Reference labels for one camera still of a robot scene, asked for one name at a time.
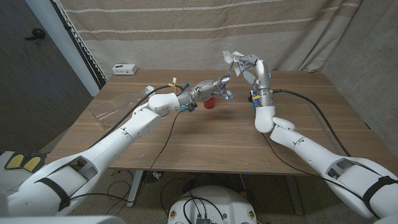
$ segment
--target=white box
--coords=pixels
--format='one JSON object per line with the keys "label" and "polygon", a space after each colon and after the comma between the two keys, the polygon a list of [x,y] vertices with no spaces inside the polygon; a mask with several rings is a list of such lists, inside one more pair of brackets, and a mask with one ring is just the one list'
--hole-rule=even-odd
{"label": "white box", "polygon": [[137,71],[136,64],[116,64],[112,68],[115,75],[133,75]]}

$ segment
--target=robotic hand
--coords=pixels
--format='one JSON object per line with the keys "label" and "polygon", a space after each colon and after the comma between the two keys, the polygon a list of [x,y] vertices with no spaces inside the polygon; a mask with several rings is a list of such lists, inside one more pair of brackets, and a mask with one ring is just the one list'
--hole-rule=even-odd
{"label": "robotic hand", "polygon": [[0,194],[0,216],[33,217],[68,215],[90,193],[103,172],[139,138],[159,127],[169,111],[192,112],[197,101],[213,96],[233,98],[226,84],[229,72],[218,81],[200,82],[194,88],[175,93],[151,96],[138,106],[132,117],[89,149],[43,166],[31,175],[19,190]]}
{"label": "robotic hand", "polygon": [[181,112],[192,112],[198,105],[195,102],[209,100],[211,97],[222,96],[226,100],[234,98],[226,84],[231,80],[231,75],[227,71],[226,75],[219,77],[217,81],[205,80],[198,83],[188,91],[184,91],[178,95],[178,100],[182,105]]}
{"label": "robotic hand", "polygon": [[[256,129],[271,132],[270,138],[300,156],[316,170],[334,193],[355,212],[366,218],[398,214],[398,177],[383,166],[364,158],[336,155],[294,131],[290,121],[275,117],[272,105],[271,73],[257,56],[223,52],[225,62],[236,62],[235,72],[253,85],[251,99],[256,109]],[[247,71],[254,67],[258,79]]]}
{"label": "robotic hand", "polygon": [[[256,129],[262,133],[272,131],[275,106],[272,105],[271,72],[268,65],[253,54],[244,56],[239,52],[230,54],[228,51],[223,54],[226,63],[236,63],[236,76],[242,73],[244,81],[253,86],[249,99],[256,110]],[[254,67],[257,78],[248,71],[250,67]]]}

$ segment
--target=table leg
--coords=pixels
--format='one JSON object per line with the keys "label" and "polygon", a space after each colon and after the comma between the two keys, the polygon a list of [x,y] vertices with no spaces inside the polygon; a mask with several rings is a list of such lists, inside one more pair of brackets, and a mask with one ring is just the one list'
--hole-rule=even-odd
{"label": "table leg", "polygon": [[130,202],[127,203],[128,207],[132,207],[135,204],[135,202],[131,202],[131,201],[133,201],[136,198],[143,173],[144,173],[143,170],[136,170],[136,172],[134,173],[134,178],[132,179],[132,184],[131,184],[129,198],[128,198],[128,200]]}
{"label": "table leg", "polygon": [[289,189],[290,198],[292,199],[294,212],[297,215],[303,215],[304,214],[303,204],[300,198],[299,188],[297,187],[297,183],[296,180],[294,179],[294,176],[287,175],[285,176],[285,180],[287,188]]}

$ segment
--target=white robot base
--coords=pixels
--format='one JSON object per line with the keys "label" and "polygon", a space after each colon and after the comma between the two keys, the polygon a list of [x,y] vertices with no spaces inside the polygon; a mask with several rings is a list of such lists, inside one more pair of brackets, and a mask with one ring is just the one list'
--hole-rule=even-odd
{"label": "white robot base", "polygon": [[[216,207],[202,200],[194,199],[192,196],[209,200],[221,212],[217,211]],[[187,224],[191,223],[242,223],[242,224],[256,224],[256,214],[253,206],[240,194],[226,187],[207,185],[197,187],[191,192],[187,192],[180,197],[180,199],[171,207],[169,211],[168,224]]]}

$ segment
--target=dark door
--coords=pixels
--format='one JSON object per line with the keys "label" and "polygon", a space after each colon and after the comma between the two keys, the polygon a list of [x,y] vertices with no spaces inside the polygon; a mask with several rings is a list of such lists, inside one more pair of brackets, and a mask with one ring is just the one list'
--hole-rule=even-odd
{"label": "dark door", "polygon": [[24,0],[0,4],[0,152],[38,151],[68,128],[92,97]]}

